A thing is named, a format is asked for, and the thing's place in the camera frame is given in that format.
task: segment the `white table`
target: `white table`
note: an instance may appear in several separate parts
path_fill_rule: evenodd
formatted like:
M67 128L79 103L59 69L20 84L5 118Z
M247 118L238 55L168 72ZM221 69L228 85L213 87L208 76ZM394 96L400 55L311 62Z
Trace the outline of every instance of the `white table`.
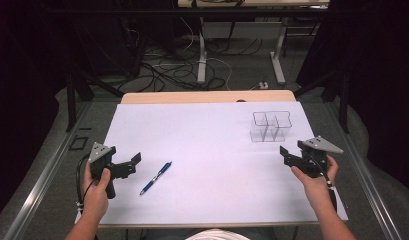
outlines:
M178 0L179 7L191 8L192 0ZM199 8L207 7L234 7L236 2L231 3L211 3L197 0ZM329 0L245 0L241 7L299 7L299 6L318 6L327 5ZM285 38L288 18L283 18L282 22L237 22L232 38L251 38L258 37L262 39L276 38L275 51L270 52L273 69L276 80L280 85L286 84L282 67L279 62L279 56L282 44ZM203 33L200 34L200 61L198 67L198 83L205 82L205 69L207 52L205 51L205 38L228 38L229 22L215 23L204 22L201 18Z
M251 142L252 114L258 111L290 111L285 142ZM117 196L100 227L317 223L302 184L279 154L282 145L300 155L297 140L312 137L299 102L120 104L104 144L116 146L114 163L138 152L142 161L135 174L114 180ZM169 170L139 196L170 161ZM337 202L341 219L347 220L338 195Z

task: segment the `gray floor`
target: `gray floor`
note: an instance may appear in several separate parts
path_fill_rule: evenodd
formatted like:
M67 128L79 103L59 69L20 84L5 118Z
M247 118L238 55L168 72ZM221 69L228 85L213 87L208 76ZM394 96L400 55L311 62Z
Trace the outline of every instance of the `gray floor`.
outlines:
M233 40L229 51L241 52L252 41ZM253 55L219 56L209 53L209 58L217 60L209 60L208 64L214 68L217 77L229 78L230 90L264 91L254 88L260 81L267 81L269 89L295 90L298 86L294 81L311 42L311 37L289 39L286 57L281 59L286 86L276 83L271 67L268 52L273 49L273 41L264 41L261 47L258 47L257 41L245 51L259 49ZM215 49L216 43L210 43L209 47ZM224 43L218 44L222 49ZM195 62L197 56L194 51L196 44L187 50L180 48L178 54L192 57L190 61ZM179 63L147 60L162 54L157 49L147 54L144 61L153 65ZM146 71L141 71L141 75L146 74ZM182 72L169 71L167 74ZM212 72L207 71L207 74L211 76ZM115 85L119 80L118 77L105 79ZM184 80L193 82L194 76L186 76ZM134 92L149 81L149 78L134 80L123 85L121 90ZM79 121L69 133L65 132L68 120L65 92L57 94L59 114L23 183L0 215L0 239L62 239L73 226L76 215L74 180L77 162L94 141L104 141L115 107L120 101L100 88L92 88L96 98L90 103L78 103ZM367 161L365 156L370 139L359 116L352 109L349 110L348 118L350 134L343 134L336 121L338 104L322 103L321 90L310 91L298 100L305 109L314 134L329 139L345 150L344 154L334 157L340 164L337 189L347 206L350 218L347 225L359 239L409 239L409 191ZM166 83L164 91L185 89ZM81 148L82 139L86 140L85 148L76 150ZM294 227L277 227L275 231L278 239L291 239ZM98 232L100 239L139 239L140 234L140 229L101 229ZM321 239L318 226L300 226L297 239Z

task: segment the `black cable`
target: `black cable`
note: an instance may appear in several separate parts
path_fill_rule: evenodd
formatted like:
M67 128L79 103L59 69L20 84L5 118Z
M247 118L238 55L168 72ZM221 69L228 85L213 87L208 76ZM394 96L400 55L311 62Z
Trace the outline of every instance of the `black cable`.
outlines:
M120 90L124 85L128 84L129 82L132 82L134 80L139 80L141 78L146 78L146 77L152 77L152 75L143 75L143 76L138 76L136 78L131 78L131 79L126 79L122 84L120 84L117 89Z
M328 173L323 170L322 166L320 166L320 164L316 160L314 160L313 156L311 156L311 155L309 155L309 156L312 159L313 163L317 166L317 168L319 168L322 175L325 177L326 184L327 184L328 190L329 190L329 197L331 198L332 205L334 206L334 209L335 209L335 212L336 212L337 211L337 201L336 201L334 186L332 185L332 182L329 179Z
M157 71L153 66L151 66L148 63L142 63L142 66L145 67L146 69L150 70L152 73L155 73L157 75L156 78L158 78L159 80L167 81L167 82L169 82L169 83L171 83L171 84L173 84L175 86L182 87L182 88L187 89L187 90L209 91L209 90L212 90L212 89L221 88L221 87L223 87L225 85L225 80L215 77L214 68L212 68L210 65L208 65L208 66L213 72L213 77L210 78L207 81L206 84L185 82L185 81L183 81L183 80L181 80L179 78L169 76L165 72ZM215 83L216 81L220 81L221 83L213 86L213 83Z
M82 195L82 187L80 184L80 170L82 168L83 162L85 162L86 159L89 158L90 152L83 156L83 158L79 161L77 164L77 169L76 169L76 191L77 191L77 205L79 208L80 213L82 213L83 210L83 195Z
M160 82L162 84L162 86L160 87L160 89L157 90L157 82ZM161 92L163 91L164 87L166 86L166 83L164 83L164 81L161 78L157 78L156 81L154 81L154 92Z
M239 56L239 55L253 55L253 54L255 54L255 53L257 53L260 49L261 49L261 46L263 45L263 39L261 39L260 38L260 44L259 44L259 46L257 47L257 49L256 50L254 50L254 52L251 52L251 53L244 53L245 51L247 51L248 49L250 49L251 48L251 46L253 46L254 45L254 43L257 41L257 39L258 38L256 38L256 39L254 39L253 40L253 42L251 42L251 44L249 44L244 50L242 50L242 51L240 51L240 52L238 52L238 53L227 53L227 52L223 52L223 51L218 51L217 49L219 48L218 46L217 46L217 49L216 50L211 50L211 49L209 49L208 48L208 43L206 42L205 44L206 44L206 50L207 50L207 52L209 52L209 53L211 53L211 54L214 54L214 55L217 55L217 56Z
M192 75L194 77L194 79L197 79L197 75L195 73L192 72L192 70L185 70L185 69L179 69L173 72L173 76L177 77L177 78L184 78L187 77L189 75Z
M244 1L245 0L238 0L238 2L235 4L235 8L240 7ZM235 28L235 24L236 24L235 20L231 22L231 27L230 27L230 30L229 30L229 37L228 37L228 44L226 45L226 48L225 48L225 50L223 50L223 52L227 51L229 49L229 47L230 47L230 40L232 38L233 29Z
M144 88L139 89L137 92L143 92L143 91L145 91L145 89L149 88L153 84L153 82L155 81L155 75L154 75L153 72L151 72L151 73L152 73L151 82L147 86L145 86Z
M87 187L86 190L85 190L85 193L83 193L82 202L85 202L86 193L89 191L89 188L91 188L92 184L93 184L96 180L98 180L98 179L94 179L94 180L92 180L91 183L89 183L88 187Z

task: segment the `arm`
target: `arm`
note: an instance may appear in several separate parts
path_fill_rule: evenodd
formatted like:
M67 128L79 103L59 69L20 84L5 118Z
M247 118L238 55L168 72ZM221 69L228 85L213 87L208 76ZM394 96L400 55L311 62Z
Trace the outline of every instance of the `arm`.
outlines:
M105 188L110 181L110 175L110 170L104 168L101 180L98 185L95 185L91 176L90 163L89 161L87 162L83 181L83 191L86 191L86 189L88 189L89 186L90 187L85 195L82 216L66 236L66 240L94 239L98 224L108 208L108 199Z
M328 176L334 183L338 164L330 156L328 156L328 161L330 165ZM295 166L291 167L291 171L304 185L307 199L319 220L323 238L325 240L356 239L332 206L326 180L323 177L310 178Z

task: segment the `cable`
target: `cable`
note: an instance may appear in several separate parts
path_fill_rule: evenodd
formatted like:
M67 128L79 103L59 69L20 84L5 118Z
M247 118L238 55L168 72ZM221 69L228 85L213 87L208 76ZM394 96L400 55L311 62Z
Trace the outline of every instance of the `cable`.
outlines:
M254 50L254 52L251 52L251 53L244 53L244 52L247 51L248 49L250 49L251 46L254 45L254 43L257 40L258 40L258 38L254 39L253 42L251 42L251 44L249 44L244 50L242 50L242 51L240 51L238 53L225 53L225 52L223 52L225 50L222 50L222 51L211 50L211 49L208 48L207 41L205 42L205 44L206 44L207 52L210 52L211 54L215 54L215 55L222 55L222 56L253 55L253 54L257 53L261 49L261 46L263 45L263 39L260 38L260 44L259 44L258 48L256 50Z
M245 0L237 0L237 1L236 1L237 3L235 4L234 8L240 7L244 1L245 1ZM228 36L228 44L226 45L226 47L225 47L225 49L224 49L223 51L227 51L227 50L229 49L229 47L230 47L230 40L231 40L231 38L232 38L233 29L235 28L235 24L236 24L236 21L235 21L235 20L231 22L231 27L230 27L229 36Z
M184 63L164 63L164 64L156 64L156 65L152 65L152 67L160 67L161 69L164 69L164 68L162 68L162 66L186 66L187 64L184 64Z
M337 201L336 201L334 186L332 185L332 182L329 179L329 176L328 176L327 172L323 170L322 166L320 166L320 164L316 160L314 160L313 156L311 156L311 155L309 155L309 156L312 159L313 163L317 166L317 168L319 168L322 175L325 177L326 184L327 184L328 190L329 190L329 197L331 198L332 205L334 206L334 209L335 209L335 212L336 212L337 211Z
M83 156L83 158L79 161L76 169L76 191L77 191L77 206L78 210L80 213L83 211L83 195L82 195L82 187L80 184L80 170L83 165L83 162L85 162L86 159L89 158L90 152Z
M192 28L188 25L188 23L186 23L186 21L183 20L183 18L180 18L180 19L185 23L186 27L189 28L189 31L191 31L191 43L183 49L183 50L186 50L194 43L194 32L192 31Z
M228 76L228 78L226 79L225 85L226 85L226 88L228 89L228 91L230 91L229 86L228 86L228 83L229 83L229 79L230 79L230 77L231 77L231 75L232 75L232 68L231 68L231 66L230 66L229 64L227 64L226 62L224 62L224 61L222 61L222 60L220 60L220 59L217 59L217 58L207 58L207 61L208 61L208 60L216 60L216 61L219 61L219 62L221 62L221 63L226 64L226 66L229 67L229 76Z
M85 193L83 193L83 198L82 198L82 202L85 202L85 197L86 197L86 193L89 191L89 188L91 188L92 184L98 179L94 179L91 183L89 183L88 187L85 190Z
M210 78L207 81L207 84L198 84L198 83L185 82L185 81L183 81L183 80L181 80L179 78L167 75L166 74L167 71L165 71L165 72L157 71L153 66L151 66L148 63L142 63L142 66L144 68L150 70L153 74L155 74L155 77L154 77L155 79L158 79L160 81L163 81L163 80L167 81L167 82L169 82L169 83L171 83L171 84L173 84L175 86L182 87L182 88L187 89L187 90L209 91L209 90L212 90L212 89L220 88L220 87L225 85L225 80L223 80L221 78L217 78L215 76L214 68L211 67L210 65L208 65L208 66L209 66L210 70L212 70L213 77ZM216 81L220 81L221 83L213 85L213 83L215 83Z
M255 85L254 87L248 89L248 91L254 90L256 87L258 87L259 85Z

